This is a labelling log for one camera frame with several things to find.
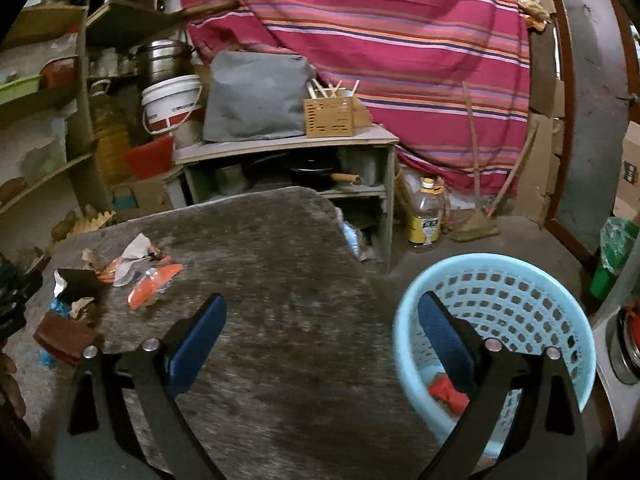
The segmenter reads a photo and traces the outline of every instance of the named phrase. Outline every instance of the screw head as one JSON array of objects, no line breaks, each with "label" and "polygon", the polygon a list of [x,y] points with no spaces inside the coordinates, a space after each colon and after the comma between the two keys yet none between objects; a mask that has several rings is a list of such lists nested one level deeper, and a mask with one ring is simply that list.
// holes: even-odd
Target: screw head
[{"label": "screw head", "polygon": [[549,357],[549,359],[553,359],[554,361],[557,361],[562,356],[560,351],[553,346],[550,346],[546,349],[546,355]]},{"label": "screw head", "polygon": [[484,342],[484,347],[489,351],[489,352],[499,352],[500,350],[502,350],[502,343],[500,341],[498,341],[497,339],[487,339]]},{"label": "screw head", "polygon": [[145,352],[153,352],[160,348],[160,340],[157,337],[150,337],[142,343],[142,349]]},{"label": "screw head", "polygon": [[85,346],[82,355],[87,359],[93,359],[98,355],[98,347],[95,345]]}]

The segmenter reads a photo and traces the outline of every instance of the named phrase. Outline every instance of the laundry basket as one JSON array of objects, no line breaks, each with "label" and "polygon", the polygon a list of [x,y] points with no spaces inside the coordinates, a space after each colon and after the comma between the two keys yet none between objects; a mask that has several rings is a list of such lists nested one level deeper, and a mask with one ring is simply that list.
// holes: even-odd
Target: laundry basket
[{"label": "laundry basket", "polygon": [[[580,305],[558,280],[531,264],[498,254],[462,254],[423,271],[405,292],[394,322],[396,369],[404,393],[442,444],[457,423],[428,392],[444,368],[418,322],[420,297],[433,290],[455,316],[468,320],[482,338],[499,339],[509,350],[540,354],[562,351],[584,408],[595,377],[595,345]],[[519,390],[505,399],[484,455],[496,458],[513,420]]]}]

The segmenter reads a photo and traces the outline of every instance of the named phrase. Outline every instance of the human hand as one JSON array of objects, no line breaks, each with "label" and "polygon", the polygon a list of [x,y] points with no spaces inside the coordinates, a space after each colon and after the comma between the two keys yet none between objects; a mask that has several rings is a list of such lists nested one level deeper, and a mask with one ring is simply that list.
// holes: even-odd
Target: human hand
[{"label": "human hand", "polygon": [[27,406],[24,403],[17,381],[11,376],[11,374],[15,374],[18,371],[18,368],[15,366],[13,359],[1,352],[4,345],[6,345],[6,340],[0,341],[0,386],[9,397],[9,402],[14,406],[15,415],[18,418],[23,418],[27,411]]}]

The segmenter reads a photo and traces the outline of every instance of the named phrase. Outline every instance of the red item in basket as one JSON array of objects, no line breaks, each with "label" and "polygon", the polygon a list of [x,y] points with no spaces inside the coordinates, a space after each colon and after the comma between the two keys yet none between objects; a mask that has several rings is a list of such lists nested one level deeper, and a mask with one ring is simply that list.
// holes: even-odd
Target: red item in basket
[{"label": "red item in basket", "polygon": [[469,398],[465,394],[457,391],[446,374],[437,374],[431,386],[429,394],[436,400],[441,400],[448,407],[451,413],[460,416],[469,404]]},{"label": "red item in basket", "polygon": [[129,150],[124,160],[140,180],[169,171],[173,165],[174,139],[162,136]]}]

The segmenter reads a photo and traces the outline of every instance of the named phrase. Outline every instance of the pink striped fabric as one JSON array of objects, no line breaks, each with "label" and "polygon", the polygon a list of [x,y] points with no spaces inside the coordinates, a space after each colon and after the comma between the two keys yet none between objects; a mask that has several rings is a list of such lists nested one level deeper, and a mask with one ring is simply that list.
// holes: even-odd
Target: pink striped fabric
[{"label": "pink striped fabric", "polygon": [[[182,0],[192,7],[217,0]],[[517,0],[240,0],[189,26],[205,62],[223,49],[296,52],[320,77],[352,86],[401,139],[407,164],[472,188],[467,81],[481,187],[495,192],[524,144],[529,47]]]}]

